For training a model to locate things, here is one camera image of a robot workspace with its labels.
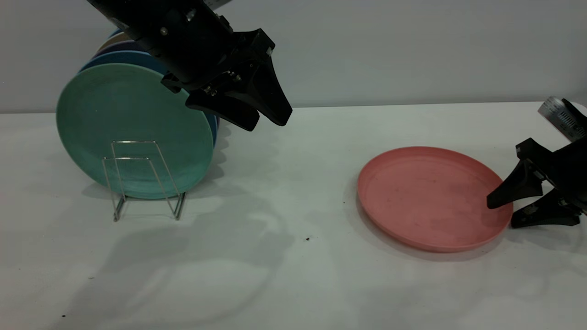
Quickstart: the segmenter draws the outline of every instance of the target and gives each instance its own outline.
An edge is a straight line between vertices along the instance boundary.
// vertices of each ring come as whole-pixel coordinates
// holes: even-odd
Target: white table
[[[585,329],[584,224],[430,254],[357,210],[357,175],[386,150],[444,147],[506,177],[526,138],[566,145],[539,105],[295,109],[285,127],[223,125],[180,221],[164,201],[131,201],[118,223],[54,115],[0,115],[0,327]]]

